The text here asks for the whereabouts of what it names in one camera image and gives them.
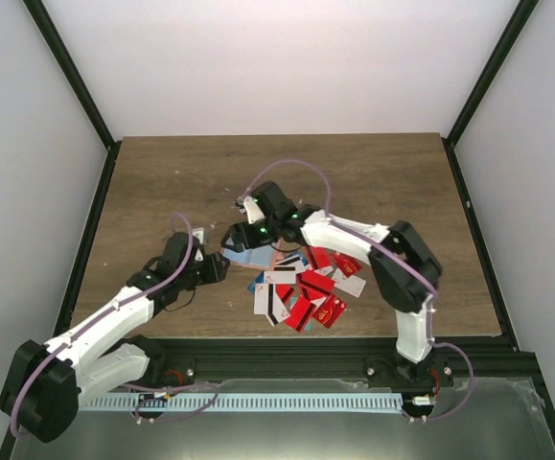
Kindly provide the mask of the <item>pink card holder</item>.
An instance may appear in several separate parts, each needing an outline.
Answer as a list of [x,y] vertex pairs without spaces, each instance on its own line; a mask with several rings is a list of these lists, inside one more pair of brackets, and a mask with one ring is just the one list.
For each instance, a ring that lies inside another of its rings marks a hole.
[[284,258],[284,254],[271,245],[243,252],[223,248],[221,254],[233,265],[259,269],[272,269],[277,262]]

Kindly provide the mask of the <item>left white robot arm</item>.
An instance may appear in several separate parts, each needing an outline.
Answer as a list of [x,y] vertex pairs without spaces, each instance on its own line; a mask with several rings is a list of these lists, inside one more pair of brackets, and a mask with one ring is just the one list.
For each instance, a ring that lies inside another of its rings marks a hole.
[[27,340],[15,351],[0,394],[10,430],[48,443],[74,421],[81,406],[120,387],[154,388],[166,376],[166,353],[142,335],[129,337],[183,292],[225,280],[229,261],[207,253],[188,233],[172,235],[102,308],[44,343]]

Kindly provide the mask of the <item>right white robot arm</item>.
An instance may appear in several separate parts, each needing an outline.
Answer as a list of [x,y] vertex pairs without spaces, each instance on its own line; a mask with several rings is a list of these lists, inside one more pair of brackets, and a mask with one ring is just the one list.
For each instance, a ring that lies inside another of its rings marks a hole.
[[279,240],[350,256],[369,265],[384,301],[396,312],[395,371],[416,386],[430,374],[432,315],[443,268],[415,228],[367,224],[317,205],[295,205],[273,181],[238,198],[245,220],[228,227],[221,246],[243,252]]

